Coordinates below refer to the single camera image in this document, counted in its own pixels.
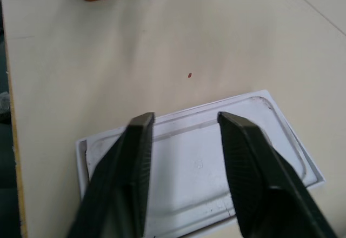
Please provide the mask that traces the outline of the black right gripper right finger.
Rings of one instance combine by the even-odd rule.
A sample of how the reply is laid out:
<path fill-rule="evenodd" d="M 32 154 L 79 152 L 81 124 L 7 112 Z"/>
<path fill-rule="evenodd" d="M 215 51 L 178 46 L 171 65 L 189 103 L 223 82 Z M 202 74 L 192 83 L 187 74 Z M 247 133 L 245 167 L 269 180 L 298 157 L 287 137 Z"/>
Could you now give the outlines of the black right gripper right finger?
<path fill-rule="evenodd" d="M 258 125 L 224 111 L 217 120 L 243 237 L 336 237 L 294 168 Z"/>

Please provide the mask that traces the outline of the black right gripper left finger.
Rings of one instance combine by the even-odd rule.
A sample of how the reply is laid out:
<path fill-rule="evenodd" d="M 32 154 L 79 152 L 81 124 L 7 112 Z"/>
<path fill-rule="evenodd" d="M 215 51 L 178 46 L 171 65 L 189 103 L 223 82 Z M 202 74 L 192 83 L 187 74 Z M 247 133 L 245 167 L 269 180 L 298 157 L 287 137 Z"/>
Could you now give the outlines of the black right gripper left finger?
<path fill-rule="evenodd" d="M 68 237 L 143 237 L 154 113 L 131 119 L 97 164 Z"/>

